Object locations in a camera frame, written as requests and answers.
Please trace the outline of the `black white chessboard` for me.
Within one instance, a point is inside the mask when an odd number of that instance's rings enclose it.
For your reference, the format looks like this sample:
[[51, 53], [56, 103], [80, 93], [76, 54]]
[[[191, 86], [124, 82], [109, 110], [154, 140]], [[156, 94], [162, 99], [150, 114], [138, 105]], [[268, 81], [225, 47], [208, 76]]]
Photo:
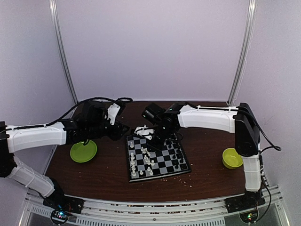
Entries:
[[130, 183], [191, 172], [181, 138], [177, 134], [164, 142], [161, 151], [151, 152], [146, 139], [137, 136], [127, 136], [125, 144]]

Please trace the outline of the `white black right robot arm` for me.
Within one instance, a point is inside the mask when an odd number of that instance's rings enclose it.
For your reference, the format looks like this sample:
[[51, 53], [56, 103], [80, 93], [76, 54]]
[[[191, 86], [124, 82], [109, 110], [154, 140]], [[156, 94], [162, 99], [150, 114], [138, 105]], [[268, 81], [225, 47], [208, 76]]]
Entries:
[[142, 202], [192, 201], [241, 194], [256, 189], [260, 181], [247, 178], [243, 171], [229, 170], [222, 165], [222, 151], [233, 146], [249, 166], [259, 152], [262, 129], [256, 123], [250, 107], [229, 108], [222, 102], [205, 102], [202, 107], [171, 102], [140, 101], [138, 110], [149, 122], [155, 116], [155, 134], [163, 132], [164, 120], [169, 126], [180, 124], [184, 139], [182, 145], [192, 163], [192, 172], [178, 179], [150, 181], [136, 186], [134, 200]]

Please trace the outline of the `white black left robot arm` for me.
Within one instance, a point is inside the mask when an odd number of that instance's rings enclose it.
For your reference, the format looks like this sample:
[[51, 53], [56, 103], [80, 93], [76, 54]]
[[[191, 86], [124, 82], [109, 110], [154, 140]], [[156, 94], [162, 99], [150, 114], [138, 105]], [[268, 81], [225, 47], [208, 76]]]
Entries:
[[23, 163], [16, 152], [53, 145], [87, 144], [89, 140], [108, 137], [121, 139], [129, 127], [117, 120], [130, 97], [110, 99], [93, 97], [80, 101], [72, 109], [82, 105], [81, 112], [67, 118], [68, 110], [60, 118], [44, 124], [8, 126], [0, 123], [0, 176], [10, 178], [38, 192], [45, 201], [57, 209], [67, 206], [68, 200], [58, 182], [44, 176]]

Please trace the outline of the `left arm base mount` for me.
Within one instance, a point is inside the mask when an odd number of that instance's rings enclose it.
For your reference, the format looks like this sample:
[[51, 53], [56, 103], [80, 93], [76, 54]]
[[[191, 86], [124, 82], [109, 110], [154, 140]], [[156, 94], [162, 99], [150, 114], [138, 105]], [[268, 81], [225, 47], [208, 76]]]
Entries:
[[73, 214], [80, 214], [84, 206], [84, 200], [65, 196], [62, 200], [53, 201], [49, 197], [43, 197], [43, 205], [51, 207], [50, 220], [55, 225], [65, 224]]

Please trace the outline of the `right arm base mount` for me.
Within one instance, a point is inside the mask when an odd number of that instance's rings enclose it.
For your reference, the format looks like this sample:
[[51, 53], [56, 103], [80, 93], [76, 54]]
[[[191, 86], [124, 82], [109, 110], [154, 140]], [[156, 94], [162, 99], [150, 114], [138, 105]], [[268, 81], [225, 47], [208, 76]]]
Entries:
[[247, 198], [246, 195], [236, 196], [225, 199], [228, 213], [238, 213], [240, 220], [247, 224], [255, 223], [259, 217], [258, 207], [264, 205], [265, 199]]

